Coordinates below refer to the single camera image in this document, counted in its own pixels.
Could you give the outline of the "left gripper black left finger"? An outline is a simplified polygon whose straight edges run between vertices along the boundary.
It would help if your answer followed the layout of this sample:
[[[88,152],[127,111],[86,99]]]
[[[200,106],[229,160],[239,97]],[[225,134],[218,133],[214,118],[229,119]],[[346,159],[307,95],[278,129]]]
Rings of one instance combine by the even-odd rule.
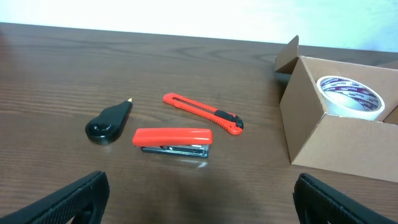
[[[109,199],[106,173],[95,171],[54,193],[1,218],[13,224],[101,223]]]

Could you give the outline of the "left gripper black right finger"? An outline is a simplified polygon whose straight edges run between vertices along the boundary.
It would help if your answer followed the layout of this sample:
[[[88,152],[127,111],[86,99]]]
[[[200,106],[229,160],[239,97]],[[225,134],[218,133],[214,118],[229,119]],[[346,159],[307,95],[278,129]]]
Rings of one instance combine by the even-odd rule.
[[[299,175],[293,200],[300,224],[397,224],[307,173]]]

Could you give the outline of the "black correction tape dispenser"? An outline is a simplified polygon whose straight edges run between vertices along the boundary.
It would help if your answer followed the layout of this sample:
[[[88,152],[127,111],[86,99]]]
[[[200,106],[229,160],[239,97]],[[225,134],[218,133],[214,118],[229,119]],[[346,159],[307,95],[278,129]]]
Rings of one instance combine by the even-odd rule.
[[[85,126],[88,139],[98,145],[115,142],[123,132],[133,106],[132,98],[105,108]]]

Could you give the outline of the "white tape roll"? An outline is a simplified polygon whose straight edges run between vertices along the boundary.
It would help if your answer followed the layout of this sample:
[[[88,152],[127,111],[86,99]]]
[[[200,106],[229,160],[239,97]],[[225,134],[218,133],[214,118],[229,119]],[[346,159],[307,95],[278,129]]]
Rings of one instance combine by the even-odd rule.
[[[385,109],[375,91],[349,78],[324,76],[317,80],[317,88],[333,116],[374,121]]]

